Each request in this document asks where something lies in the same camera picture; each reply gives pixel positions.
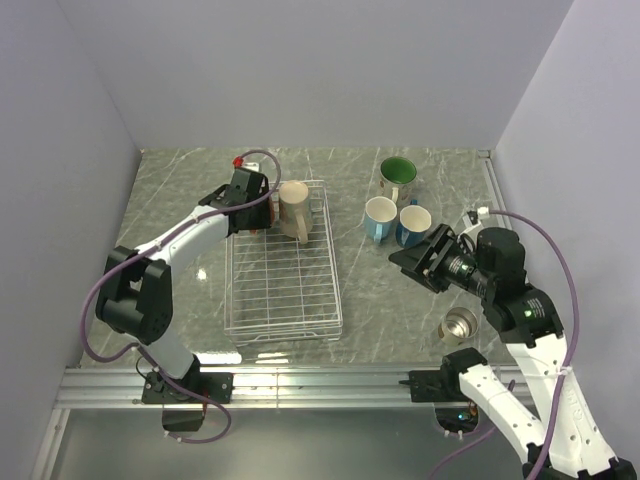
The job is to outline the light blue mug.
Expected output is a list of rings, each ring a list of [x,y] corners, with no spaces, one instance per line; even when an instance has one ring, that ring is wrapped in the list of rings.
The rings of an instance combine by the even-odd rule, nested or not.
[[[376,196],[368,200],[364,217],[366,235],[380,244],[389,235],[397,214],[397,206],[389,198]]]

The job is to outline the dark blue mug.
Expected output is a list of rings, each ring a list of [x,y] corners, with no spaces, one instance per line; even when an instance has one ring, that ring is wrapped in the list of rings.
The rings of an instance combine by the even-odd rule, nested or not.
[[[411,248],[421,243],[432,225],[432,216],[416,200],[404,207],[398,218],[396,243],[401,248]]]

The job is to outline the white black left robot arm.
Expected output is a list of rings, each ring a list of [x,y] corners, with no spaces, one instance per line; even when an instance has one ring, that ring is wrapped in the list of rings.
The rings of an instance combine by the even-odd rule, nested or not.
[[[113,331],[137,341],[167,376],[177,401],[204,393],[200,362],[171,329],[175,278],[198,256],[233,234],[269,229],[273,214],[269,180],[255,164],[239,166],[231,181],[198,202],[190,216],[134,249],[119,246],[105,271],[131,263],[101,286],[95,315]]]

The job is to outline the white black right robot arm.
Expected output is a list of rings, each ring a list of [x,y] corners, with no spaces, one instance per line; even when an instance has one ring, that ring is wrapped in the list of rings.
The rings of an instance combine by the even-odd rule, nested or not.
[[[536,409],[529,411],[474,348],[444,357],[440,386],[466,397],[511,444],[526,479],[634,479],[632,463],[614,453],[598,428],[570,365],[570,345],[551,298],[527,280],[526,251],[512,230],[481,230],[467,253],[439,225],[391,263],[434,293],[450,286],[476,296],[489,324],[516,361]]]

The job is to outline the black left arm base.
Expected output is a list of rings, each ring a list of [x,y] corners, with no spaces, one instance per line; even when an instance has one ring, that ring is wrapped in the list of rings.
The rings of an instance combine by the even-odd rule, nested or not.
[[[232,420],[226,405],[231,402],[234,376],[229,372],[190,373],[184,379],[167,381],[159,372],[146,375],[142,390],[143,405],[161,406],[164,431],[182,438],[197,433],[209,411],[218,409],[226,418],[222,431],[213,437],[222,438],[231,429]]]

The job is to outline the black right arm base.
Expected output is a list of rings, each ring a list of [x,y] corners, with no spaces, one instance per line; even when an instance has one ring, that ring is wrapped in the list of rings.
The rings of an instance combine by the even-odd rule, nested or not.
[[[459,437],[474,434],[479,424],[475,404],[451,387],[439,370],[411,370],[398,383],[409,390],[412,403],[435,408],[436,426],[443,434]]]

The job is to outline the cream mug green inside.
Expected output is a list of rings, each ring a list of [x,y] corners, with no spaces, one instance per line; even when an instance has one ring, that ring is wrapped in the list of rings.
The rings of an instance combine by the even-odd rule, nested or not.
[[[398,207],[408,206],[416,178],[417,168],[409,159],[386,158],[379,167],[379,195],[393,200]]]

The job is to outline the beige tall printed mug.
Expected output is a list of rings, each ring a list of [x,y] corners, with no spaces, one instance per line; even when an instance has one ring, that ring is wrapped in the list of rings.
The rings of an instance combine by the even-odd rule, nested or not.
[[[278,205],[281,233],[306,244],[313,228],[308,186],[300,181],[284,182],[278,190]]]

